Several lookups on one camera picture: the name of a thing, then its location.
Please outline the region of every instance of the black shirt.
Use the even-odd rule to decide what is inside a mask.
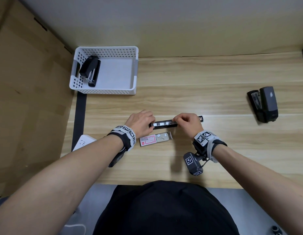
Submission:
[[[239,234],[224,206],[201,186],[155,181],[117,186],[99,217],[99,234]]]

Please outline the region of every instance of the person's left hand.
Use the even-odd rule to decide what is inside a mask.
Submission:
[[[131,114],[125,125],[134,131],[136,138],[141,138],[153,131],[154,127],[149,127],[149,124],[155,121],[156,118],[151,111],[142,110],[137,114]]]

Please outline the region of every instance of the forearm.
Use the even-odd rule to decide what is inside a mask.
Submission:
[[[43,169],[0,207],[0,234],[58,233],[122,147],[109,135]]]
[[[303,187],[218,145],[213,156],[288,234],[303,234]]]

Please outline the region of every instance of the white plastic basket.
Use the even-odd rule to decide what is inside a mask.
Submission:
[[[91,55],[101,61],[95,87],[88,81],[76,76],[77,63],[82,65]],[[78,47],[75,50],[71,71],[70,88],[84,94],[136,94],[138,67],[138,47]]]

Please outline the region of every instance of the open stapler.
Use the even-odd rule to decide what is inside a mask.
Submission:
[[[97,56],[89,56],[80,69],[80,75],[88,81],[88,86],[96,86],[98,73],[100,68],[100,60]]]
[[[249,91],[247,95],[258,121],[268,123],[278,118],[278,105],[272,86]]]

